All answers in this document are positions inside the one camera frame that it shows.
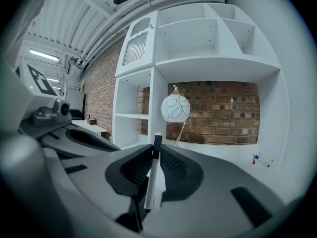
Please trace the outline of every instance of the brick wall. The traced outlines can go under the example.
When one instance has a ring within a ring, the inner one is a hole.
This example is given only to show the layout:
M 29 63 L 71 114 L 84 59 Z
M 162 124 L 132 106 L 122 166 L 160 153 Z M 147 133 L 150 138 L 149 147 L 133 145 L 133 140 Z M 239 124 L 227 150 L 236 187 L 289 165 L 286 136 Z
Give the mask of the brick wall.
M 258 140 L 260 102 L 256 84 L 244 82 L 187 82 L 176 84 L 191 104 L 181 141 L 206 144 L 252 144 Z M 169 94 L 173 84 L 168 85 Z M 139 112 L 148 110 L 149 88 L 140 93 Z M 138 132 L 147 134 L 147 121 Z M 166 137 L 175 140 L 181 123 L 167 123 Z
M 112 139 L 112 108 L 115 88 L 115 70 L 123 40 L 115 43 L 101 55 L 84 74 L 84 114 L 97 119 L 97 125 L 108 131 Z
M 112 108 L 115 70 L 123 40 L 101 55 L 83 76 L 86 101 L 84 114 L 97 119 L 97 125 L 112 136 Z M 260 104 L 255 84 L 243 82 L 177 83 L 191 104 L 190 117 L 181 141 L 206 144 L 256 143 L 260 125 Z M 172 92 L 173 84 L 168 91 Z M 149 112 L 150 89 L 139 93 L 139 113 Z M 167 138 L 175 140 L 182 124 L 168 123 Z M 138 132 L 148 134 L 148 121 L 138 121 Z

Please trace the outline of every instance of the table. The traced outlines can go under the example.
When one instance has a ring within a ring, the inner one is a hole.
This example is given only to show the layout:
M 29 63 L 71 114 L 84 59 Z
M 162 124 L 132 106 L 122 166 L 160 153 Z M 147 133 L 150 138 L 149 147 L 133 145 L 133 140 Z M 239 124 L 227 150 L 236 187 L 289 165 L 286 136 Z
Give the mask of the table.
M 97 133 L 100 136 L 101 136 L 102 132 L 107 132 L 106 129 L 101 128 L 101 127 L 99 127 L 97 125 L 88 124 L 87 120 L 73 120 L 72 124 L 77 125 L 77 126 L 81 126 L 81 127 L 85 128 L 85 129 L 88 129 L 88 130 L 94 132 L 94 133 Z

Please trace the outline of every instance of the white lamp shade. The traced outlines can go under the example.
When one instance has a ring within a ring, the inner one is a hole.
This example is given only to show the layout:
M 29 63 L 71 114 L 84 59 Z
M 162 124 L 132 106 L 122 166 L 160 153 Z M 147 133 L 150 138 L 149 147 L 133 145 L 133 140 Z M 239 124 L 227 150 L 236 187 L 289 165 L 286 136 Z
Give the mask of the white lamp shade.
M 184 122 L 190 114 L 190 104 L 181 94 L 167 96 L 160 108 L 163 118 L 170 122 Z

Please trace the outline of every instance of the white marker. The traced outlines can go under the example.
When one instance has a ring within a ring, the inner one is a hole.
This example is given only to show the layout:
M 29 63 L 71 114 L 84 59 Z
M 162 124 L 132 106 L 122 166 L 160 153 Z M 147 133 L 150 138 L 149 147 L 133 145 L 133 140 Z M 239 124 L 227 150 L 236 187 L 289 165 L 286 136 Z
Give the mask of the white marker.
M 266 163 L 264 160 L 262 160 L 258 155 L 256 155 L 255 158 L 256 158 L 257 160 L 259 160 L 264 166 L 266 166 L 267 168 L 269 168 L 269 164 Z
M 148 189 L 145 197 L 144 209 L 146 212 L 150 212 L 153 208 L 155 183 L 157 180 L 158 167 L 159 167 L 159 150 L 162 144 L 162 133 L 156 132 L 153 142 L 153 156 L 152 167 L 149 176 Z

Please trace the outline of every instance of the small box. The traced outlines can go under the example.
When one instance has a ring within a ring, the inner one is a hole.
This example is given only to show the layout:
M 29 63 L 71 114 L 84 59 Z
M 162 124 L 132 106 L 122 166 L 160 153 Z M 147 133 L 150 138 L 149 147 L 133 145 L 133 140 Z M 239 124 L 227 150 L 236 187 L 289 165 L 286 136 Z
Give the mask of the small box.
M 96 125 L 97 124 L 97 120 L 93 119 L 93 118 L 88 118 L 87 119 L 87 123 L 90 125 Z

